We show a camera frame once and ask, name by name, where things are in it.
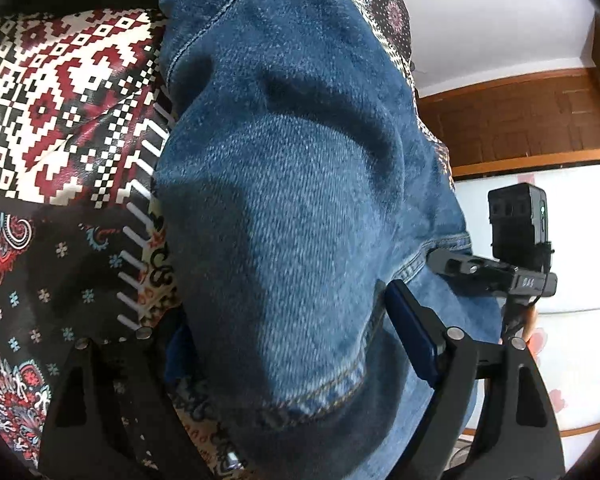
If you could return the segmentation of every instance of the white ceiling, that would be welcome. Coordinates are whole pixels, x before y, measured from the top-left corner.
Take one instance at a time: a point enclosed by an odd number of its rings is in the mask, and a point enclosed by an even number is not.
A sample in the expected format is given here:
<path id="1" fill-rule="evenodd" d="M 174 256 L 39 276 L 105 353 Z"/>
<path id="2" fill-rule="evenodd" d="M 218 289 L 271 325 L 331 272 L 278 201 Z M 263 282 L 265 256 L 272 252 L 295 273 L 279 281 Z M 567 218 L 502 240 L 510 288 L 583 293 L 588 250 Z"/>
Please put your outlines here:
<path id="1" fill-rule="evenodd" d="M 404 0 L 420 95 L 588 66 L 588 0 Z"/>

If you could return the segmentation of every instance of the wooden frame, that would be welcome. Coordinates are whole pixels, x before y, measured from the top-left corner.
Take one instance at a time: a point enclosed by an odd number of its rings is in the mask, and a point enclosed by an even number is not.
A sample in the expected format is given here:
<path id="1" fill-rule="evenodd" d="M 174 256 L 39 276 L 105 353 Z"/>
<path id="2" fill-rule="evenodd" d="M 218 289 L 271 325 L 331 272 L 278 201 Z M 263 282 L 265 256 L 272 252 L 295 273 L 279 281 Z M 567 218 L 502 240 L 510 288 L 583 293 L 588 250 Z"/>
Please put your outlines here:
<path id="1" fill-rule="evenodd" d="M 524 171 L 526 168 L 542 168 L 543 166 L 560 166 L 561 164 L 574 164 L 578 162 L 594 162 L 600 160 L 600 149 L 577 150 L 576 152 L 549 153 L 547 155 L 521 156 L 519 158 L 505 158 L 493 162 L 480 162 L 467 166 L 452 168 L 454 178 L 482 175 L 488 173 Z"/>

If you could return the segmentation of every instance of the white wall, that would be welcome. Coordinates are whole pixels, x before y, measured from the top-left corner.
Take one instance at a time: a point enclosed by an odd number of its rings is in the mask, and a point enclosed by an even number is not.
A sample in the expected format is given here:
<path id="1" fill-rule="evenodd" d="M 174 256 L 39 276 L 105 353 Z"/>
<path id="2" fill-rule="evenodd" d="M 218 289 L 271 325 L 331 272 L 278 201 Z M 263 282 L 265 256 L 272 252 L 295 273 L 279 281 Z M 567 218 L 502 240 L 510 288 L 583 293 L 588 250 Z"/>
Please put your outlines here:
<path id="1" fill-rule="evenodd" d="M 556 295 L 539 301 L 538 310 L 600 308 L 600 165 L 538 171 L 534 179 L 546 191 L 552 271 L 558 275 Z M 487 193 L 517 182 L 516 175 L 507 175 L 456 183 L 475 254 L 493 255 Z"/>
<path id="2" fill-rule="evenodd" d="M 591 64 L 587 37 L 594 8 L 588 0 L 405 3 L 411 16 L 414 78 L 421 96 Z"/>

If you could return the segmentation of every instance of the blue denim fabric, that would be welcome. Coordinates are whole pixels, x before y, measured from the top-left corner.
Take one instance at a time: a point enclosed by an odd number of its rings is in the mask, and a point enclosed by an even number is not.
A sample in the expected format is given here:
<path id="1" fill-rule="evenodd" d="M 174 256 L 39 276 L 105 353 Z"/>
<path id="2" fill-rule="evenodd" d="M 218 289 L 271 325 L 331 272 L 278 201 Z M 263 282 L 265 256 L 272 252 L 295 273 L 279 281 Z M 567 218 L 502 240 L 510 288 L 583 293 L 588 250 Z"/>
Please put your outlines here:
<path id="1" fill-rule="evenodd" d="M 500 327 L 424 266 L 470 240 L 411 89 L 350 0 L 160 6 L 179 120 L 155 183 L 222 421 L 263 478 L 384 478 L 431 390 L 383 283 L 473 338 Z"/>

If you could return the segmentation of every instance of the jeans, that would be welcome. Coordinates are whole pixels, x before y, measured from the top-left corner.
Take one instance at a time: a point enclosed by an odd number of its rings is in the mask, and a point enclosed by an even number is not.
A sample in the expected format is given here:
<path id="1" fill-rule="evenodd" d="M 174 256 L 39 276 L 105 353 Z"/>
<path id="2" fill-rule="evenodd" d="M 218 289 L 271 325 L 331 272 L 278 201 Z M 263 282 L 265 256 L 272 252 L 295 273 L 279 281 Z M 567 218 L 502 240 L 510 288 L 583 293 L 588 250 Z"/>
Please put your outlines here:
<path id="1" fill-rule="evenodd" d="M 160 7 L 179 118 L 155 187 L 220 418 L 263 478 L 385 478 L 432 390 L 383 285 L 475 339 L 500 328 L 425 266 L 470 239 L 411 88 L 351 0 Z"/>

